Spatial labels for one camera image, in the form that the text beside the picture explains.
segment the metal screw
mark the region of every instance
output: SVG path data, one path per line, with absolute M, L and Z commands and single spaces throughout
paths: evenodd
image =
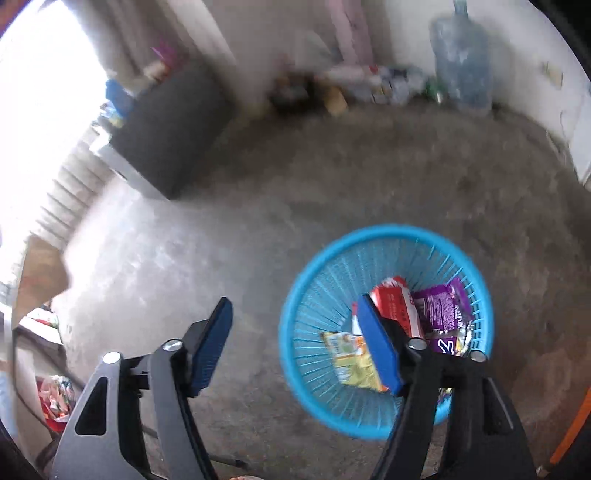
M 480 350 L 473 350 L 470 352 L 470 358 L 475 362 L 482 363 L 486 362 L 486 355 Z
M 121 354 L 119 352 L 109 352 L 106 353 L 103 357 L 103 363 L 106 364 L 114 364 L 117 363 L 121 359 Z
M 411 338 L 408 341 L 408 346 L 413 350 L 425 350 L 427 348 L 427 342 L 422 338 Z
M 163 346 L 163 348 L 167 352 L 176 352 L 179 348 L 183 346 L 183 343 L 180 340 L 169 340 Z

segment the snack package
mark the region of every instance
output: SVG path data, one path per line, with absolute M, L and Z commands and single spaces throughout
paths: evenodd
M 416 292 L 413 299 L 431 349 L 466 355 L 473 335 L 472 308 L 459 278 Z
M 76 399 L 69 378 L 52 375 L 43 380 L 39 398 L 44 415 L 57 423 L 66 423 L 74 409 Z
M 339 382 L 352 387 L 386 392 L 362 335 L 347 332 L 322 332 Z
M 386 278 L 369 296 L 382 317 L 398 322 L 410 338 L 425 338 L 413 297 L 403 278 Z

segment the yellow snack package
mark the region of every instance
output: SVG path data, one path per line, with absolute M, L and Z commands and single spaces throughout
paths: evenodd
M 388 391 L 379 379 L 363 335 L 322 332 L 322 339 L 332 356 L 340 383 L 352 387 L 370 388 L 377 392 Z

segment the pink item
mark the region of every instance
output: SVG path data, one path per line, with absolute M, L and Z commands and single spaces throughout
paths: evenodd
M 361 0 L 326 0 L 340 53 L 349 65 L 373 65 L 369 30 Z

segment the blue plastic basket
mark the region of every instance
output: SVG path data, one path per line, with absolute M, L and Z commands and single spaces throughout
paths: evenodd
M 386 439 L 401 400 L 388 393 L 348 387 L 337 380 L 322 331 L 347 331 L 351 305 L 386 277 L 400 275 L 411 291 L 459 277 L 472 305 L 471 349 L 491 354 L 494 319 L 486 284 L 472 261 L 435 233 L 404 225 L 382 225 L 344 236 L 319 253 L 296 279 L 279 326 L 285 377 L 300 403 L 341 433 Z M 443 421 L 450 398 L 437 406 Z

